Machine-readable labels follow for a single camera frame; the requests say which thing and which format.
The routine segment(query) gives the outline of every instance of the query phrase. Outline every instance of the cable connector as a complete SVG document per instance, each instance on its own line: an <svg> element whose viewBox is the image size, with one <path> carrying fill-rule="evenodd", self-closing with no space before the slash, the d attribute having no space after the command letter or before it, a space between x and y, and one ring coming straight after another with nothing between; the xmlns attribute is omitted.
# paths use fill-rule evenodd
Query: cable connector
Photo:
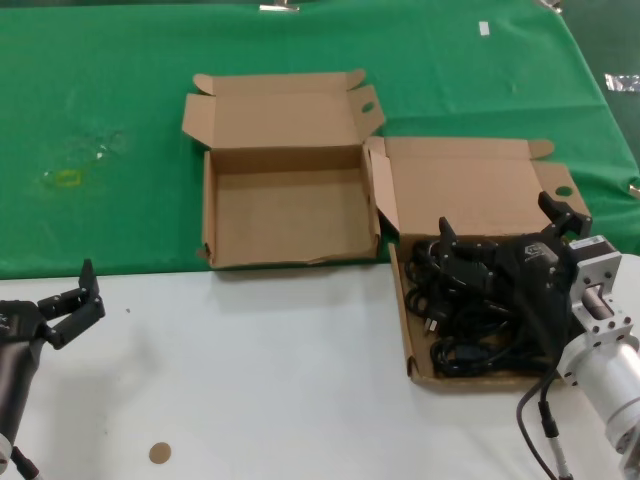
<svg viewBox="0 0 640 480"><path fill-rule="evenodd" d="M31 460L23 455L18 447L13 447L11 452L11 460L15 463L18 473L25 480L39 480L40 471Z"/></svg>
<svg viewBox="0 0 640 480"><path fill-rule="evenodd" d="M540 418L542 419L542 429L544 434L549 440L551 451L556 459L556 467L558 468L558 480L573 480L573 475L569 472L569 466L567 465L567 459L560 446L560 432L558 432L558 426L556 421L551 415L551 407L549 402L541 400L538 402L538 409L540 410Z"/></svg>
<svg viewBox="0 0 640 480"><path fill-rule="evenodd" d="M547 438L556 438L560 435L558 432L558 426L556 425L556 421L551 415L551 407L549 407L549 402L540 401L538 402L538 409L540 410L540 418L542 419L542 429L544 430L544 435Z"/></svg>

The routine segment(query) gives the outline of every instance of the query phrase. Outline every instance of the black wire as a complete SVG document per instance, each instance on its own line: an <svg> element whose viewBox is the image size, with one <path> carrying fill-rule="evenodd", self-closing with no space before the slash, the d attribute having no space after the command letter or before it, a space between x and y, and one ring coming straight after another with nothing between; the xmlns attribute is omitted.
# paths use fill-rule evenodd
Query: black wire
<svg viewBox="0 0 640 480"><path fill-rule="evenodd" d="M520 432L524 437L524 441L527 443L529 450L531 450L531 454L538 461L538 463L540 464L540 466L542 467L542 469L547 474L550 480L558 480L558 479L553 474L551 469L547 466L547 464L544 462L544 460L538 453L538 450L536 449L535 445L533 444L531 437L529 437L527 428L525 427L524 421L522 420L522 410L524 409L524 406L527 404L527 402L531 400L531 398L533 398L533 396L538 392L538 390L540 390L540 388L542 388L547 383L551 383L551 381L553 380L553 377L556 374L556 366L557 365L554 364L549 367L547 372L540 378L540 380L538 380L538 382L533 387L531 387L531 389L527 393L524 394L524 396L518 402L518 406L516 407L516 421L518 422L518 427L520 428Z"/></svg>
<svg viewBox="0 0 640 480"><path fill-rule="evenodd" d="M565 345L569 338L570 320L571 320L571 317L569 317L567 321L567 325L565 326L565 329L563 331L561 345ZM563 348L561 348L561 350L556 353L553 364L549 367L549 370L544 374L542 378L540 378L538 383L536 383L531 388L531 390L529 390L527 393L524 394L524 396L520 399L520 402L518 402L518 407L516 408L516 419L518 421L518 427L520 427L520 432L524 437L524 441L527 443L529 450L531 450L531 453L533 454L535 459L538 461L542 469L545 471L545 473L551 480L557 480L557 478L553 474L551 469L547 466L547 464L544 462L544 460L538 453L538 450L536 449L536 447L533 445L533 441L531 440L531 437L529 437L529 434L527 433L527 429L524 426L524 421L522 420L522 410L526 405L526 403L529 400L531 400L531 398L536 394L538 390L540 390L540 401L547 402L547 394L549 393L549 387L551 386L551 383L553 382L553 379L556 376L556 370L558 369L558 365L560 364L560 359L562 358L562 350Z"/></svg>
<svg viewBox="0 0 640 480"><path fill-rule="evenodd" d="M413 283L405 295L407 311L436 321L439 338L430 349L435 371L448 377L476 377L496 370L542 374L540 347L530 341L521 315L467 286L439 265L437 241L416 242L405 263ZM502 345L488 341L501 337Z"/></svg>

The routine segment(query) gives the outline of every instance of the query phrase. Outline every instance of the green tablecloth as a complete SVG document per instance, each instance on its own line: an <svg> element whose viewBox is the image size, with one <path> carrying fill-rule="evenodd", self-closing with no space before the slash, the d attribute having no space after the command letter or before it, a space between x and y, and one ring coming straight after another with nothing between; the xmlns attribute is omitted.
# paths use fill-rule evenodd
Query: green tablecloth
<svg viewBox="0 0 640 480"><path fill-rule="evenodd" d="M566 0L563 18L582 49L636 163L640 163L640 93L610 92L604 74L640 74L640 2Z"/></svg>
<svg viewBox="0 0 640 480"><path fill-rule="evenodd" d="M481 36L478 22L489 22ZM206 269L192 76L364 67L388 135L548 138L640 253L638 169L563 21L532 0L0 12L0 277Z"/></svg>

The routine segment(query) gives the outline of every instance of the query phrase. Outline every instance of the open cardboard box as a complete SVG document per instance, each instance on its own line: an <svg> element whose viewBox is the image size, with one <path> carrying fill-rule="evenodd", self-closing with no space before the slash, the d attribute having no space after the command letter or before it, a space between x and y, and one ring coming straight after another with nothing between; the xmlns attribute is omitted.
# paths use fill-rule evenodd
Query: open cardboard box
<svg viewBox="0 0 640 480"><path fill-rule="evenodd" d="M404 296L410 287L404 262L417 240L439 236L442 216L463 240L499 242L538 232L549 224L538 208L542 190L588 214L567 168L542 160L553 152L553 144L546 140L371 137L367 147L378 208L399 233L398 247L390 245L389 250L409 377L427 385L509 385L530 380L510 372L478 378L437 375L429 355L437 336L425 335L424 320L405 308Z"/></svg>
<svg viewBox="0 0 640 480"><path fill-rule="evenodd" d="M187 96L183 130L205 154L203 243L212 267L375 258L369 150L384 123L350 73L212 77Z"/></svg>

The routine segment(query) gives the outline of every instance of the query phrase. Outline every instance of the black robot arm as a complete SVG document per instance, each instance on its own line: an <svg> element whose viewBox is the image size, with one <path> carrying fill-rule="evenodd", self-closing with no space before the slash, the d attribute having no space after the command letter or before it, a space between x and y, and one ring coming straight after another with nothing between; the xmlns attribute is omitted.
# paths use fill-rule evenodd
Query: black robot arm
<svg viewBox="0 0 640 480"><path fill-rule="evenodd" d="M45 343L64 347L104 317L98 281L85 260L78 288L29 301L0 301L0 474L12 458L31 381ZM55 326L47 322L68 315Z"/></svg>

